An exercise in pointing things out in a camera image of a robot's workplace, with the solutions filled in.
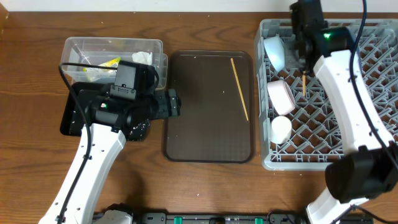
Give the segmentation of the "white napkin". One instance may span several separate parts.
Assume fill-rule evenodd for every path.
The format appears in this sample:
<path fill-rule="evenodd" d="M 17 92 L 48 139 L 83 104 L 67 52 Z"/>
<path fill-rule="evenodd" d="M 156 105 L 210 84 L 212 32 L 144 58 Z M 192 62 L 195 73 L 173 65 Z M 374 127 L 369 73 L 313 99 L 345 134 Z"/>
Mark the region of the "white napkin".
<path fill-rule="evenodd" d="M 132 54 L 132 61 L 136 63 L 141 63 L 144 65 L 152 65 L 153 62 L 153 56 L 152 52 L 136 52 Z"/>

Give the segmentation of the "wooden chopstick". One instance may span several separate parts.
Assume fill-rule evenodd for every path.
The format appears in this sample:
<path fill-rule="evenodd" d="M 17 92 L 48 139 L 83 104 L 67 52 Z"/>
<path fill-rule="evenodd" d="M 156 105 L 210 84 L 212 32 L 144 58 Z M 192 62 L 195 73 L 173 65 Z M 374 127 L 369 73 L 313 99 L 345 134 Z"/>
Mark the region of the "wooden chopstick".
<path fill-rule="evenodd" d="M 243 106 L 243 111 L 244 111 L 244 114 L 245 114 L 245 117 L 246 117 L 246 121 L 249 121 L 248 111 L 247 111 L 247 108 L 246 108 L 245 100 L 244 100 L 244 97 L 243 97 L 243 92 L 242 92 L 241 85 L 240 85 L 240 82 L 239 82 L 238 73 L 237 73 L 237 70 L 236 70 L 235 63 L 234 63 L 234 58 L 231 57 L 230 61 L 231 61 L 231 66 L 232 66 L 232 69 L 233 69 L 234 77 L 235 77 L 235 80 L 236 80 L 236 84 L 237 84 L 237 88 L 238 88 L 238 92 L 239 92 L 239 97 L 241 99 L 241 104 Z"/>
<path fill-rule="evenodd" d="M 306 96 L 307 94 L 307 71 L 302 72 L 302 95 Z"/>

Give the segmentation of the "yellow white snack wrapper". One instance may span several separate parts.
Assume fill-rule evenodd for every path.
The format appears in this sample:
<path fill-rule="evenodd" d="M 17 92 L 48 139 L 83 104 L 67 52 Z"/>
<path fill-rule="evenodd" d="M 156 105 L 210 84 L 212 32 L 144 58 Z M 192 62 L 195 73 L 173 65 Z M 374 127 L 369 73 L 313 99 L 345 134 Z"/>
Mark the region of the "yellow white snack wrapper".
<path fill-rule="evenodd" d="M 108 78 L 116 74 L 116 70 L 121 61 L 120 57 L 108 60 L 107 62 L 98 65 L 98 68 L 84 67 L 83 71 L 87 73 L 86 77 L 90 82 L 95 82 L 100 78 Z"/>

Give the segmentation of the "white bowl with rice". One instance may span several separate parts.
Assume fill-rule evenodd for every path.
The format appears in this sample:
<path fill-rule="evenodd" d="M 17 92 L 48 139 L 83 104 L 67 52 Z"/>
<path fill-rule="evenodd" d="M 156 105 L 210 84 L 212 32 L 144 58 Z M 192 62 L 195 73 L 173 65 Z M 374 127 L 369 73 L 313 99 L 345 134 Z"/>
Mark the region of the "white bowl with rice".
<path fill-rule="evenodd" d="M 287 115 L 295 109 L 295 98 L 287 82 L 283 80 L 269 82 L 267 91 L 277 114 Z"/>

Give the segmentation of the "white paper cup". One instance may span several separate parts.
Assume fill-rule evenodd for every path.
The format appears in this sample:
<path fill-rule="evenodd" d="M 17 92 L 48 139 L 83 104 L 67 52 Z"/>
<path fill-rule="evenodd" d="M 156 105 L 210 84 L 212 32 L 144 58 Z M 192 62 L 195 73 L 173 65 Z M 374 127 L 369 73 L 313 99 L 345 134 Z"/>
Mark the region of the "white paper cup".
<path fill-rule="evenodd" d="M 271 142 L 274 144 L 286 143 L 292 132 L 292 122 L 286 116 L 278 116 L 271 122 Z"/>

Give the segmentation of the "light blue small bowl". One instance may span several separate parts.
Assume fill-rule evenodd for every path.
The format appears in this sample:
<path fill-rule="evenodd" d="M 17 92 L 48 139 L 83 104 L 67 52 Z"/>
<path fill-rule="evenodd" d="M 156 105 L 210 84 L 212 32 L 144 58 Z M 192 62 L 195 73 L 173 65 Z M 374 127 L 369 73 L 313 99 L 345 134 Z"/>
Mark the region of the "light blue small bowl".
<path fill-rule="evenodd" d="M 285 68 L 284 43 L 279 36 L 270 37 L 263 41 L 264 50 L 276 72 Z"/>

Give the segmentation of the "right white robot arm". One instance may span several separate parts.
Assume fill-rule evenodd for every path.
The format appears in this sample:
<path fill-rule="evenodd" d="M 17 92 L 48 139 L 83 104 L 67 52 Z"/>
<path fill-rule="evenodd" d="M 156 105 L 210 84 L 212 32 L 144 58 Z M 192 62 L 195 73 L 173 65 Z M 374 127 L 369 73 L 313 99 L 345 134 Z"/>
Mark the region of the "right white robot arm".
<path fill-rule="evenodd" d="M 382 123 L 365 86 L 359 41 L 330 27 L 320 1 L 290 5 L 295 51 L 304 72 L 324 88 L 341 133 L 344 156 L 325 169 L 326 189 L 306 209 L 307 223 L 338 223 L 361 204 L 390 192 L 397 184 L 397 143 Z"/>

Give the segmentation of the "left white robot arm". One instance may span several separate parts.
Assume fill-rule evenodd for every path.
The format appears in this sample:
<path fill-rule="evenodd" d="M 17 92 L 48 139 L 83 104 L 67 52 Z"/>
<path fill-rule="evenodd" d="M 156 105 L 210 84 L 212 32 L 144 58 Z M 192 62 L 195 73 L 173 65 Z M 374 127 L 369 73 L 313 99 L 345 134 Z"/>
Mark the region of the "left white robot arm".
<path fill-rule="evenodd" d="M 115 81 L 86 106 L 65 82 L 83 127 L 74 160 L 41 223 L 91 223 L 111 166 L 131 131 L 145 120 L 180 116 L 177 92 L 156 89 L 159 75 L 154 67 L 122 60 L 113 70 Z"/>

